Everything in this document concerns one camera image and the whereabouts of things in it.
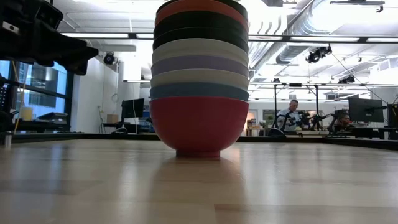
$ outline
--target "red bowl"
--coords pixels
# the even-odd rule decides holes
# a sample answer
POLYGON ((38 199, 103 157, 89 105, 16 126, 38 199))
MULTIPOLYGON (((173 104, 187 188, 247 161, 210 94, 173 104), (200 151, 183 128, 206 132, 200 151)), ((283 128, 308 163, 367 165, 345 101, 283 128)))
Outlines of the red bowl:
POLYGON ((156 133, 184 157, 219 157, 241 135, 249 104, 215 96, 176 96, 150 102, 156 133))

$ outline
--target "duct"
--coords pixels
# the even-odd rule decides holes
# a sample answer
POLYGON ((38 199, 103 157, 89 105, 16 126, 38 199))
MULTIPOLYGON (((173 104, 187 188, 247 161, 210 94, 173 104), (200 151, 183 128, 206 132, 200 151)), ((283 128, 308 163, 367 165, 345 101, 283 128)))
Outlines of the duct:
MULTIPOLYGON (((285 35, 328 35, 344 24, 343 18, 337 18, 332 13, 330 0, 314 0, 297 20, 289 27, 285 35)), ((256 64, 257 71, 275 56, 276 63, 289 64, 296 56, 310 46, 288 46, 285 43, 275 43, 265 56, 256 64)))

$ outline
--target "bowl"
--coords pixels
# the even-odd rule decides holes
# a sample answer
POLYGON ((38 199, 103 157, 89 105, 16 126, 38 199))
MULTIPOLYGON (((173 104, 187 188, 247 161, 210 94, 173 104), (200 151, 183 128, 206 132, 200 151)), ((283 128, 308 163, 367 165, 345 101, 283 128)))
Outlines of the bowl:
POLYGON ((183 69, 215 69, 234 72, 245 77, 249 76, 249 70, 243 64, 223 57, 206 55, 187 55, 180 57, 167 58, 155 63, 152 68, 152 77, 158 74, 183 69))
POLYGON ((249 104, 212 96, 179 96, 150 102, 156 133, 177 156, 219 157, 241 135, 249 104))
POLYGON ((239 47, 213 39, 191 38, 171 41, 154 50, 152 54, 153 64, 172 57, 187 55, 207 55, 223 57, 237 61, 246 68, 249 64, 248 54, 239 47))
POLYGON ((204 38, 212 40, 220 40, 233 44, 246 53, 249 52, 248 41, 245 39, 248 33, 238 33, 229 29, 216 29, 209 27, 189 27, 172 30, 154 40, 152 48, 156 50, 161 45, 167 44, 173 40, 204 38))
POLYGON ((222 2, 213 0, 179 0, 177 2, 173 2, 164 7, 156 14, 155 26, 157 26, 160 22, 162 22, 162 20, 173 14, 188 11, 208 11, 224 14, 240 22, 247 31, 249 30, 248 20, 244 16, 242 16, 237 10, 222 2))
POLYGON ((151 99, 173 96, 222 96, 247 101, 249 93, 240 88, 216 83, 174 83, 150 89, 151 99))
MULTIPOLYGON (((158 10, 156 11, 156 14, 158 14, 160 12, 160 10, 162 10, 164 7, 168 6, 169 4, 176 2, 179 0, 170 0, 168 2, 166 2, 165 4, 161 5, 158 10)), ((242 15, 246 20, 248 20, 249 16, 248 16, 248 11, 246 10, 245 7, 243 7, 241 4, 237 3, 236 1, 231 1, 231 0, 215 0, 218 2, 222 2, 228 6, 231 6, 232 8, 234 8, 235 10, 237 10, 240 15, 242 15)))
POLYGON ((249 80, 244 75, 214 69, 176 70, 154 76, 150 80, 152 88, 174 83, 217 83, 248 90, 249 80))
POLYGON ((233 18, 215 12, 208 11, 189 11, 171 15, 160 22, 154 29, 154 38, 169 31, 189 27, 208 27, 228 29, 239 34, 245 34, 244 38, 248 41, 248 32, 242 24, 233 18))

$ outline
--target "ceiling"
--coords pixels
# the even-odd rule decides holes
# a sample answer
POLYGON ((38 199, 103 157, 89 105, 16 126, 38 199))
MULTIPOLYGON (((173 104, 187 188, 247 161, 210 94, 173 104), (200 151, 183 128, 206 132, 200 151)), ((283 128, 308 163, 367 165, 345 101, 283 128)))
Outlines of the ceiling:
MULTIPOLYGON (((283 34, 296 22, 294 19, 310 0, 296 0, 293 7, 268 7, 262 0, 240 0, 249 12, 250 34, 283 34)), ((54 6, 64 13, 61 32, 148 32, 154 29, 155 12, 166 0, 54 0, 54 6)), ((341 24, 330 35, 398 35, 398 1, 385 0, 386 7, 376 13, 378 6, 341 6, 318 17, 317 23, 327 26, 331 20, 341 24)), ((136 47, 142 72, 150 78, 152 41, 149 40, 91 40, 90 44, 101 49, 122 46, 136 47)), ((253 68, 272 46, 272 43, 249 43, 250 67, 253 68)), ((353 68, 359 77, 368 77, 370 70, 379 63, 398 57, 396 45, 332 44, 334 55, 345 65, 353 68)), ((269 60, 256 71, 253 80, 270 82, 278 77, 284 82, 323 81, 336 83, 343 77, 345 68, 334 56, 329 55, 318 63, 308 64, 306 51, 299 54, 289 65, 276 65, 269 60)))

